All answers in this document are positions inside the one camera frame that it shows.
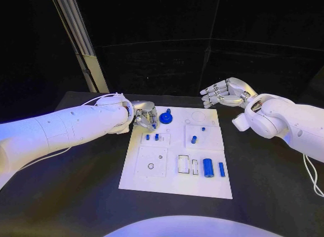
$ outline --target blue object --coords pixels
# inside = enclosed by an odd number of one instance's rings
[[[212,159],[203,160],[203,168],[205,168],[205,177],[212,178],[213,177],[213,161]]]
[[[223,163],[222,162],[219,163],[219,166],[221,166],[221,177],[226,177],[225,168],[223,168]]]
[[[160,122],[169,124],[173,121],[172,110],[167,109],[167,112],[160,115]]]
[[[193,139],[192,139],[192,143],[193,143],[193,144],[196,143],[196,140],[198,140],[198,137],[193,136]]]

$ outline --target robotic hand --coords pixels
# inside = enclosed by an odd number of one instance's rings
[[[87,105],[97,99],[94,106]],[[39,157],[107,133],[128,132],[134,117],[136,125],[150,131],[157,128],[153,102],[131,102],[120,94],[100,96],[91,101],[48,115],[0,124],[0,189],[15,173]]]
[[[238,78],[221,81],[200,94],[206,108],[216,103],[245,108],[232,121],[241,131],[251,127],[265,138],[281,137],[291,148],[324,162],[324,109],[277,95],[258,95]]]

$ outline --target white curved surface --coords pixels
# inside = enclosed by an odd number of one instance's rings
[[[235,221],[203,216],[164,216],[138,221],[107,237],[281,237]]]

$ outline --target black tabletop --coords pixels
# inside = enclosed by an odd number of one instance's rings
[[[56,110],[97,96],[68,92]],[[203,108],[200,97],[126,96],[157,106]],[[108,134],[16,173],[0,192],[0,236],[101,237],[169,215],[223,218],[285,237],[324,236],[324,198],[314,193],[303,155],[280,138],[238,131],[232,119],[242,108],[216,109],[232,200],[120,190],[131,132]],[[324,191],[324,164],[313,162]]]

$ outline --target white board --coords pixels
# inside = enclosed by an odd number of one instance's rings
[[[156,108],[159,115],[172,109],[173,122],[160,123],[154,133],[141,126],[134,127],[120,189],[232,199],[216,110],[162,106]],[[156,133],[160,134],[159,141],[154,139]],[[186,163],[189,173],[179,172],[180,157],[182,165],[189,160]],[[206,158],[213,161],[215,177],[212,178],[205,177],[203,159]],[[225,177],[221,177],[221,162],[225,167]]]

